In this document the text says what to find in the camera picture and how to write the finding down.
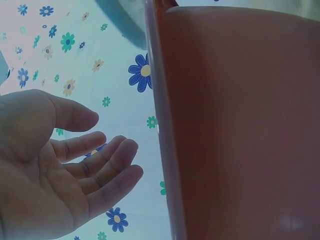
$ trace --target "teal flower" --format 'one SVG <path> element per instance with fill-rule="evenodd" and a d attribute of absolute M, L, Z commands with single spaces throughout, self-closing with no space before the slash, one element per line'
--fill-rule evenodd
<path fill-rule="evenodd" d="M 34 72 L 33 78 L 32 78 L 33 81 L 35 81 L 35 80 L 37 79 L 38 74 L 39 74 L 39 71 L 38 71 L 38 70 Z"/>
<path fill-rule="evenodd" d="M 108 107 L 109 106 L 109 104 L 110 104 L 110 97 L 105 97 L 103 100 L 102 100 L 102 105 L 104 106 L 104 107 Z"/>
<path fill-rule="evenodd" d="M 26 32 L 27 29 L 24 26 L 20 27 L 20 33 L 25 34 Z"/>
<path fill-rule="evenodd" d="M 162 187 L 160 193 L 161 195 L 167 195 L 167 190 L 166 190 L 166 185 L 165 185 L 165 182 L 164 181 L 161 181 L 160 182 L 160 186 Z"/>
<path fill-rule="evenodd" d="M 100 30 L 103 32 L 104 30 L 106 30 L 108 27 L 108 24 L 102 24 L 102 26 L 100 27 Z"/>
<path fill-rule="evenodd" d="M 150 116 L 146 122 L 147 122 L 146 126 L 149 127 L 150 129 L 155 128 L 156 125 L 158 124 L 155 116 Z"/>
<path fill-rule="evenodd" d="M 57 128 L 55 131 L 58 133 L 59 136 L 64 134 L 63 129 Z"/>
<path fill-rule="evenodd" d="M 38 45 L 38 42 L 39 42 L 40 38 L 41 37 L 39 35 L 36 36 L 36 38 L 34 39 L 34 42 L 33 42 L 33 48 L 35 48 Z"/>
<path fill-rule="evenodd" d="M 104 232 L 99 232 L 98 233 L 98 240 L 106 240 L 107 235 Z"/>
<path fill-rule="evenodd" d="M 62 44 L 62 50 L 66 53 L 67 51 L 70 51 L 72 48 L 72 45 L 75 44 L 75 35 L 71 34 L 70 32 L 67 32 L 65 35 L 62 36 L 62 40 L 60 43 Z"/>
<path fill-rule="evenodd" d="M 7 40 L 7 34 L 5 32 L 0 31 L 0 40 L 2 41 Z"/>
<path fill-rule="evenodd" d="M 59 74 L 55 75 L 54 81 L 57 83 L 59 81 L 59 78 L 60 78 Z"/>

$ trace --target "hand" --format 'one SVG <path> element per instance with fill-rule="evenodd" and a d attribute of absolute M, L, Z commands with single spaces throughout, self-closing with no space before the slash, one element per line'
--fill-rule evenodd
<path fill-rule="evenodd" d="M 39 90 L 0 96 L 0 239 L 55 239 L 108 211 L 137 184 L 138 145 L 115 137 L 80 163 L 66 163 L 105 143 L 102 132 L 63 141 L 54 128 L 84 132 L 98 114 Z"/>

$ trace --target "blue flower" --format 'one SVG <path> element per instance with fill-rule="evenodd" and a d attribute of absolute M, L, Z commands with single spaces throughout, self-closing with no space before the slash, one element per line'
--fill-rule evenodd
<path fill-rule="evenodd" d="M 39 11 L 39 14 L 42 15 L 42 17 L 45 17 L 50 16 L 54 12 L 54 8 L 50 6 L 43 6 Z"/>
<path fill-rule="evenodd" d="M 107 145 L 107 144 L 105 143 L 105 144 L 103 144 L 102 146 L 100 146 L 100 147 L 96 148 L 95 150 L 93 150 L 92 152 L 87 153 L 87 154 L 85 155 L 86 158 L 92 156 L 92 155 L 95 154 L 96 152 L 99 152 L 101 149 L 104 148 L 105 145 Z"/>
<path fill-rule="evenodd" d="M 18 70 L 18 79 L 20 80 L 20 83 L 19 83 L 20 87 L 23 88 L 29 79 L 28 70 L 24 70 L 23 68 Z"/>
<path fill-rule="evenodd" d="M 18 9 L 18 13 L 24 16 L 25 14 L 27 14 L 28 6 L 26 4 L 23 4 L 23 5 L 20 5 L 17 9 Z"/>
<path fill-rule="evenodd" d="M 138 83 L 138 92 L 143 93 L 146 88 L 147 84 L 149 88 L 152 89 L 152 82 L 151 82 L 151 69 L 149 65 L 148 53 L 144 56 L 141 54 L 135 57 L 135 62 L 137 65 L 131 65 L 128 69 L 128 72 L 134 74 L 129 79 L 129 84 L 131 86 Z"/>
<path fill-rule="evenodd" d="M 124 232 L 124 227 L 128 227 L 129 223 L 127 220 L 127 215 L 120 213 L 120 207 L 115 210 L 111 208 L 109 212 L 105 213 L 110 219 L 108 220 L 108 225 L 112 225 L 112 230 L 116 232 L 118 229 L 120 233 Z"/>
<path fill-rule="evenodd" d="M 82 43 L 80 43 L 79 48 L 80 48 L 80 49 L 82 49 L 85 45 L 86 45 L 86 42 L 85 42 L 85 41 L 83 41 Z"/>
<path fill-rule="evenodd" d="M 17 47 L 17 46 L 15 47 L 16 54 L 20 54 L 22 51 L 23 51 L 22 48 Z"/>
<path fill-rule="evenodd" d="M 56 35 L 57 25 L 54 25 L 49 31 L 49 37 L 53 38 Z"/>

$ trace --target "blurry object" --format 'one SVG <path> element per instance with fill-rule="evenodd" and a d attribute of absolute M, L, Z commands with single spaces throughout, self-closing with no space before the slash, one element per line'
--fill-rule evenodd
<path fill-rule="evenodd" d="M 95 0 L 119 31 L 136 47 L 146 50 L 144 0 Z"/>
<path fill-rule="evenodd" d="M 9 75 L 10 75 L 10 69 L 5 60 L 5 57 L 0 51 L 0 85 L 3 84 L 5 80 L 7 80 Z"/>
<path fill-rule="evenodd" d="M 146 13 L 172 239 L 319 240 L 320 22 L 175 0 Z"/>

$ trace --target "flower petal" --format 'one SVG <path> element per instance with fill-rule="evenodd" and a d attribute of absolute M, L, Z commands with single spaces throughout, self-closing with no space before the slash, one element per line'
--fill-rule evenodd
<path fill-rule="evenodd" d="M 147 76 L 146 78 L 147 78 L 146 82 L 148 83 L 149 88 L 152 89 L 151 77 L 150 77 L 150 76 Z"/>
<path fill-rule="evenodd" d="M 120 223 L 121 223 L 123 226 L 125 226 L 125 227 L 128 227 L 128 226 L 129 226 L 129 223 L 128 223 L 127 220 L 122 219 Z"/>
<path fill-rule="evenodd" d="M 123 219 L 126 219 L 126 218 L 127 218 L 127 215 L 124 214 L 124 213 L 120 213 L 120 214 L 119 214 L 119 217 L 120 217 L 121 220 L 123 220 Z"/>
<path fill-rule="evenodd" d="M 137 74 L 141 72 L 141 67 L 137 65 L 131 65 L 128 69 L 128 72 L 131 74 Z"/>
<path fill-rule="evenodd" d="M 120 215 L 120 207 L 116 207 L 114 210 L 114 215 L 119 216 Z"/>
<path fill-rule="evenodd" d="M 113 207 L 112 207 L 112 208 L 110 208 L 109 213 L 111 213 L 111 214 L 112 214 L 112 217 L 114 217 L 115 212 L 114 212 L 114 208 L 113 208 Z"/>
<path fill-rule="evenodd" d="M 108 225 L 114 225 L 116 222 L 115 222 L 115 220 L 113 219 L 113 218 L 110 218 L 109 220 L 108 220 Z"/>
<path fill-rule="evenodd" d="M 147 88 L 147 78 L 142 77 L 138 84 L 138 92 L 143 93 Z"/>
<path fill-rule="evenodd" d="M 112 226 L 112 231 L 116 232 L 118 230 L 118 224 L 114 223 Z"/>
<path fill-rule="evenodd" d="M 144 56 L 142 56 L 141 54 L 137 55 L 135 57 L 135 62 L 140 65 L 140 66 L 144 66 L 146 65 L 146 61 L 145 61 L 145 58 Z"/>
<path fill-rule="evenodd" d="M 132 77 L 130 77 L 129 84 L 131 86 L 133 86 L 133 85 L 137 84 L 141 79 L 142 79 L 141 74 L 137 73 L 137 74 L 133 75 Z"/>
<path fill-rule="evenodd" d="M 121 224 L 118 225 L 118 228 L 119 228 L 120 233 L 124 232 L 124 227 Z"/>
<path fill-rule="evenodd" d="M 148 53 L 146 53 L 146 55 L 145 55 L 145 65 L 149 65 Z"/>

